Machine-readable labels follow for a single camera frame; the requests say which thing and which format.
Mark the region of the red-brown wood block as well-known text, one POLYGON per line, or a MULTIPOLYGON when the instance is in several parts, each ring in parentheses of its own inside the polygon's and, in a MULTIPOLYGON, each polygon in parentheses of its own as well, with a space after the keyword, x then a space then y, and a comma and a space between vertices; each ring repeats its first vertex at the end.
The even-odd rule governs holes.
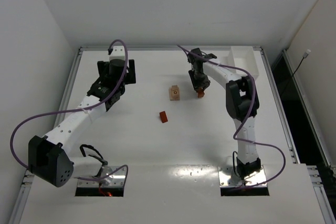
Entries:
POLYGON ((160 112, 159 117, 162 123, 168 122, 168 118, 165 111, 160 112))
POLYGON ((198 98, 203 98, 204 95, 205 95, 204 90, 203 90, 202 88, 199 88, 199 89, 197 90, 197 97, 198 97, 198 98))

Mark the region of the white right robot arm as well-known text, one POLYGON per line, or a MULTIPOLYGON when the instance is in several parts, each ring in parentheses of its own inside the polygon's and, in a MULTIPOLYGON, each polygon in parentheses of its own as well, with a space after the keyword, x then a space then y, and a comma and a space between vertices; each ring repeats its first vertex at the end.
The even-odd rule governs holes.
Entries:
POLYGON ((253 77, 235 73, 236 67, 223 67, 214 54, 203 54, 199 48, 187 54, 191 64, 188 71, 194 90, 199 98, 210 86, 209 78, 225 89, 226 110, 234 120, 236 132, 233 138, 238 141, 238 151, 233 160, 236 176, 244 179, 261 169, 261 160, 256 149, 255 116, 259 100, 253 77))

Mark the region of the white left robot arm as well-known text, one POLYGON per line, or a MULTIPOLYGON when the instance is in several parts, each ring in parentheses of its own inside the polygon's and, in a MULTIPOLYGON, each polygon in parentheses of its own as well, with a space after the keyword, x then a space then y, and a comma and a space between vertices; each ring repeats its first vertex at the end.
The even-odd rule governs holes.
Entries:
POLYGON ((100 181, 108 162, 101 154, 69 157, 84 131, 120 100, 125 85, 135 84, 135 62, 122 59, 99 61, 99 78, 74 112, 43 137, 28 143, 28 170, 35 176, 61 187, 71 178, 100 181))

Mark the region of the white perforated box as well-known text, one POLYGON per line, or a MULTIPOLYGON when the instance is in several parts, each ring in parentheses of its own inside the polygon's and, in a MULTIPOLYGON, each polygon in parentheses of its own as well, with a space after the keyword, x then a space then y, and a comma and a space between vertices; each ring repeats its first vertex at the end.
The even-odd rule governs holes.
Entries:
POLYGON ((252 46, 231 46, 229 52, 220 57, 221 63, 246 70, 257 80, 259 70, 252 46))

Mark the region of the light wood cube letter O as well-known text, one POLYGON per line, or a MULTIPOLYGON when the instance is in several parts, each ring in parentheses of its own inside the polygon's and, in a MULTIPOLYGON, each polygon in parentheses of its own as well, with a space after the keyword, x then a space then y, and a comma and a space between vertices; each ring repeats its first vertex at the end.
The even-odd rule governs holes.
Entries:
POLYGON ((173 100, 180 99, 180 90, 179 90, 178 85, 171 86, 171 97, 173 100))

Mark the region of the long light wood block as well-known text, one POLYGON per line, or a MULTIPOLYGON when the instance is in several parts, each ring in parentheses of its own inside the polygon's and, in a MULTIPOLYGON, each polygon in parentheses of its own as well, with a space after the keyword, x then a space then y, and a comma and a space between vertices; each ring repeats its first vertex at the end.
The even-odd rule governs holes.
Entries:
POLYGON ((176 89, 175 91, 175 100, 180 100, 180 90, 176 89))
POLYGON ((170 97, 170 101, 175 100, 175 91, 172 90, 171 88, 169 88, 169 97, 170 97))

